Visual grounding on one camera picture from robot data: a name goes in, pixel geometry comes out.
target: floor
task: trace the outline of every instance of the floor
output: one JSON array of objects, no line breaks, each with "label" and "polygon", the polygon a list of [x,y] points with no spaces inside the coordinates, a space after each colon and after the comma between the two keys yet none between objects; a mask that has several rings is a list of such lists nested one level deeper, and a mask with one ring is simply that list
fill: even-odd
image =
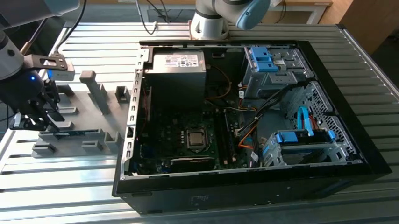
[{"label": "floor", "polygon": [[[37,45],[39,53],[49,52],[58,34],[63,28],[66,21],[75,21],[79,16],[79,10],[67,13],[62,18],[49,21]],[[170,20],[173,22],[187,22],[194,17],[194,10],[171,10],[169,11]],[[163,18],[158,16],[155,10],[150,11],[150,20],[163,22]],[[138,9],[131,5],[89,5],[82,22],[141,22]],[[389,38],[381,48],[373,54],[373,59],[392,78],[393,82],[399,85],[399,42],[394,38]],[[7,107],[0,104],[0,120],[7,117]],[[7,122],[0,122],[0,139],[7,130]]]}]

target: power supply label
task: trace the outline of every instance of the power supply label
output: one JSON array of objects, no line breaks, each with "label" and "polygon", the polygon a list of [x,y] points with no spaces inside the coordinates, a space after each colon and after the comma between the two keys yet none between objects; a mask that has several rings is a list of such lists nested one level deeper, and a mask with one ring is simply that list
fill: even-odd
[{"label": "power supply label", "polygon": [[198,55],[167,55],[165,59],[165,66],[169,68],[199,67]]}]

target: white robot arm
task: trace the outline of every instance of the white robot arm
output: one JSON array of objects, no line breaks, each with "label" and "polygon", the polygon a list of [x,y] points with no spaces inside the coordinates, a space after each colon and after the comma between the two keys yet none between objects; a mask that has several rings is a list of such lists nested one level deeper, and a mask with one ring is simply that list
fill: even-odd
[{"label": "white robot arm", "polygon": [[229,36],[229,22],[253,29],[263,19],[270,0],[198,0],[190,34],[198,40],[221,40]]}]

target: case sticker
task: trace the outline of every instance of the case sticker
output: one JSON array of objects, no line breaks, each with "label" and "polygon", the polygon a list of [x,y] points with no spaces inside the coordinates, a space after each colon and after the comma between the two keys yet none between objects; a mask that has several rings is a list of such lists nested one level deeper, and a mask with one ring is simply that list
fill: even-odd
[{"label": "case sticker", "polygon": [[259,160],[259,156],[257,155],[257,153],[251,153],[251,157],[253,157],[253,159],[255,160],[255,162],[258,162],[258,160]]},{"label": "case sticker", "polygon": [[165,59],[165,66],[169,68],[199,67],[198,55],[167,55]]}]

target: wooden furniture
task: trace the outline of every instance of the wooden furniture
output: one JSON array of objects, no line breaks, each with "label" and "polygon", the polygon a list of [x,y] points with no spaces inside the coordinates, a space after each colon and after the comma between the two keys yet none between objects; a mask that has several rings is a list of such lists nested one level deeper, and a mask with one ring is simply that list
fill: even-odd
[{"label": "wooden furniture", "polygon": [[333,0],[321,24],[344,24],[369,54],[399,26],[399,0]]}]

